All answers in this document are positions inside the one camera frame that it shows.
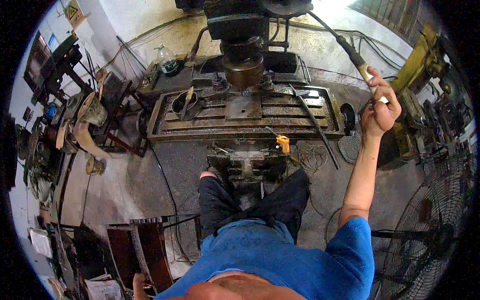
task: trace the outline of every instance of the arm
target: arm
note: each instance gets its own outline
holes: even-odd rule
[[[133,300],[150,300],[144,291],[145,275],[136,273],[133,277]]]
[[[343,199],[338,228],[359,216],[368,220],[368,212],[375,189],[380,140],[382,135],[393,127],[402,111],[395,92],[388,82],[382,79],[379,72],[373,67],[368,67],[367,71],[373,75],[368,82],[369,86],[377,86],[377,90],[362,116],[361,146]],[[388,99],[388,104],[379,101],[382,96]]]

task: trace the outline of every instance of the knee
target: knee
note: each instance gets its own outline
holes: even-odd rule
[[[215,178],[218,178],[215,173],[213,172],[209,172],[209,171],[205,171],[205,172],[202,172],[200,174],[200,178],[199,179],[202,179],[202,177],[206,177],[206,176],[212,176],[212,177],[215,177]]]

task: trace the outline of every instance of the man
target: man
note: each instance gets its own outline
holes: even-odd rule
[[[338,221],[325,251],[295,246],[309,181],[301,169],[290,175],[260,206],[246,212],[232,202],[212,172],[200,175],[202,257],[155,300],[366,299],[374,262],[368,225],[382,135],[401,107],[390,85],[368,67],[377,86],[362,116],[362,143]],[[389,103],[380,100],[385,96]],[[144,276],[133,280],[134,299],[147,300]]]

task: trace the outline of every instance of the plastic water bottle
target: plastic water bottle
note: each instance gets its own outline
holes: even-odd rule
[[[175,53],[163,44],[160,44],[155,49],[158,50],[156,58],[158,59],[158,64],[160,65],[162,72],[167,76],[174,75],[175,70],[179,66]]]

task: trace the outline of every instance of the warning sign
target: warning sign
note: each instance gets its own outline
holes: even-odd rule
[[[78,9],[76,9],[76,8],[74,8],[73,6],[69,5],[69,6],[68,6],[68,19],[71,20],[77,11],[78,11]]]
[[[68,3],[67,7],[65,7],[65,16],[74,30],[85,20],[85,16],[80,10],[77,0],[71,0],[70,3]]]

